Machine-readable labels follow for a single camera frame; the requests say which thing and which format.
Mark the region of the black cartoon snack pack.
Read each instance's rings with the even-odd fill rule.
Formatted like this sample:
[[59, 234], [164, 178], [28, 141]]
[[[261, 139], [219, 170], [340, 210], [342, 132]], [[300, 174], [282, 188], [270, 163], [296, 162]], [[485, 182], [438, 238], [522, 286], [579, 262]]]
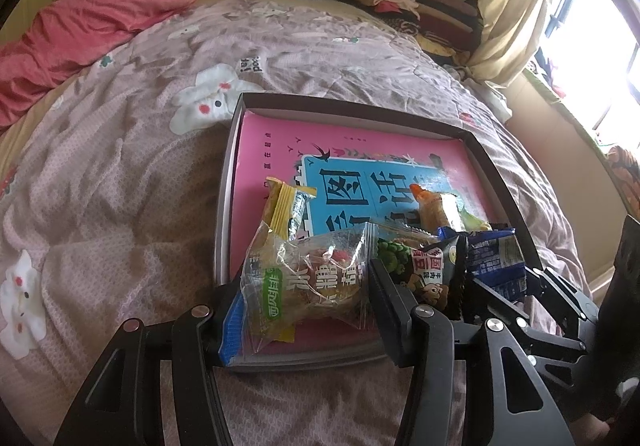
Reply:
[[405, 284], [420, 304], [435, 307], [451, 320], [462, 318], [467, 251], [466, 236], [410, 251]]

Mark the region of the yellow Alpenliebe candy pack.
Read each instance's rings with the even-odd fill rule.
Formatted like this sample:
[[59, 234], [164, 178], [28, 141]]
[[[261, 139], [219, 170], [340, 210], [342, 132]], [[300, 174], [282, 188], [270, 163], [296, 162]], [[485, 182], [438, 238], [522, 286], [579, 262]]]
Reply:
[[250, 316], [250, 333], [262, 343], [295, 339], [294, 323], [284, 322], [282, 296], [269, 288], [265, 271], [276, 268], [274, 263], [279, 245], [295, 241], [302, 231], [308, 203], [317, 196], [314, 187], [290, 185], [277, 177], [267, 177], [268, 197], [262, 210], [262, 220], [247, 253], [250, 279], [258, 283], [258, 299]]

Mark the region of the pink and blue book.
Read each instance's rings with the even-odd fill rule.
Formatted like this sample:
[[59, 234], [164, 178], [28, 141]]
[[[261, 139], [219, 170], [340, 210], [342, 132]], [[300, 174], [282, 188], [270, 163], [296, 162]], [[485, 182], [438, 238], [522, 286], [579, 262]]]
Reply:
[[413, 136], [406, 128], [372, 131], [348, 117], [322, 121], [308, 112], [244, 110], [232, 136], [229, 172], [229, 269], [238, 271], [258, 227], [268, 177], [316, 189], [301, 237], [323, 235], [384, 219], [419, 226], [410, 187], [452, 193], [461, 210], [495, 217], [485, 180], [459, 138]]

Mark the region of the cream curtain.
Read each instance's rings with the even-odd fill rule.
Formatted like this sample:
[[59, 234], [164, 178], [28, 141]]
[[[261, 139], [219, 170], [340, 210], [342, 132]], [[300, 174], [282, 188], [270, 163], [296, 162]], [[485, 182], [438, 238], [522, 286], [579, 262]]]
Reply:
[[550, 0], [478, 0], [478, 5], [483, 30], [469, 72], [479, 82], [508, 86], [539, 48]]

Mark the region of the pink blanket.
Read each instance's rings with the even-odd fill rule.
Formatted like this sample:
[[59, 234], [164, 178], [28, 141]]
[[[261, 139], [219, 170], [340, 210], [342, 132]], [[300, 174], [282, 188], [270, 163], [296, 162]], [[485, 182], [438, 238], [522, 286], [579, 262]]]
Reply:
[[1, 128], [50, 90], [197, 0], [55, 0], [1, 47]]

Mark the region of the dark shallow cardboard box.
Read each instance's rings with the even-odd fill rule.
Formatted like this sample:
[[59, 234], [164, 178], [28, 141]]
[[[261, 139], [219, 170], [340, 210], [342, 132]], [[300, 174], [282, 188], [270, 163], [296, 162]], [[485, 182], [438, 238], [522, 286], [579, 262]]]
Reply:
[[299, 236], [369, 221], [419, 224], [412, 185], [455, 195], [465, 212], [512, 227], [527, 265], [533, 239], [494, 161], [463, 128], [394, 110], [246, 92], [235, 107], [218, 193], [214, 277], [229, 282], [262, 218], [269, 178], [314, 188]]

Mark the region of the pile of folded clothes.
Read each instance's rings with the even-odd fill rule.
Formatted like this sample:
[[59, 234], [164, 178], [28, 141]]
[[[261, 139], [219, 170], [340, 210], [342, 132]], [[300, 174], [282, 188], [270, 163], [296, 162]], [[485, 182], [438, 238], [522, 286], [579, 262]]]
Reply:
[[355, 0], [393, 30], [414, 38], [440, 65], [463, 66], [480, 45], [477, 0]]

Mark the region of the clear pack brown rice cakes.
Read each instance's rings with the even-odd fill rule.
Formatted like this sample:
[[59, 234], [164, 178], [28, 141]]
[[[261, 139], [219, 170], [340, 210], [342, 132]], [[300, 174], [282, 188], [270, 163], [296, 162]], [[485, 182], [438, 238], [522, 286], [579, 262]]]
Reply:
[[438, 238], [422, 229], [401, 225], [376, 224], [378, 250], [376, 257], [383, 263], [395, 283], [406, 283], [413, 273], [412, 252], [423, 251]]

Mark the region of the clear pack red candy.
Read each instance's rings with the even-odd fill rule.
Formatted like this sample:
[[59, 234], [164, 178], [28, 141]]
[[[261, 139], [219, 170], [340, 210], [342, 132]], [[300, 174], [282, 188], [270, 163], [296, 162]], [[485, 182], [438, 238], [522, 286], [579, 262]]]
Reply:
[[[284, 322], [294, 328], [309, 320], [337, 320], [357, 330], [366, 328], [367, 264], [375, 251], [376, 229], [364, 223], [279, 245], [276, 268], [265, 271], [269, 288], [282, 296]], [[253, 354], [264, 344], [250, 333], [250, 316], [258, 299], [258, 283], [250, 279], [247, 255], [240, 276], [244, 297], [245, 342]]]

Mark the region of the blue snack pack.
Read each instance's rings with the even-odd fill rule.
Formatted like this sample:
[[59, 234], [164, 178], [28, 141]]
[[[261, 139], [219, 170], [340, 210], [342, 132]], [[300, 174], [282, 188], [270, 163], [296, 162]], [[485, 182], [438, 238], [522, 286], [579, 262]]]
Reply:
[[439, 227], [440, 239], [466, 236], [466, 271], [510, 302], [524, 299], [526, 263], [514, 228], [454, 231]]

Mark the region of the orange bread pack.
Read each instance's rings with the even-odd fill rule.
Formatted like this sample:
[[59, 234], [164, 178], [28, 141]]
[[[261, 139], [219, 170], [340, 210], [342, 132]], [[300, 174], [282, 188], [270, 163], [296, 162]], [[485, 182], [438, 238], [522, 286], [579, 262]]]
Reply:
[[465, 231], [455, 195], [429, 191], [418, 184], [411, 184], [409, 188], [418, 203], [418, 214], [424, 230], [436, 233], [440, 227], [449, 227], [454, 231]]

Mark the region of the light green pastry pack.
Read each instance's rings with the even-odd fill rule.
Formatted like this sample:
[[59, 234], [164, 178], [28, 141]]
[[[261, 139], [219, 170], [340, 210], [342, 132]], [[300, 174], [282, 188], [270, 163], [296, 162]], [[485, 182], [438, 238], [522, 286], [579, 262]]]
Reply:
[[479, 232], [491, 230], [488, 221], [471, 214], [464, 207], [457, 207], [449, 214], [450, 227], [455, 231]]

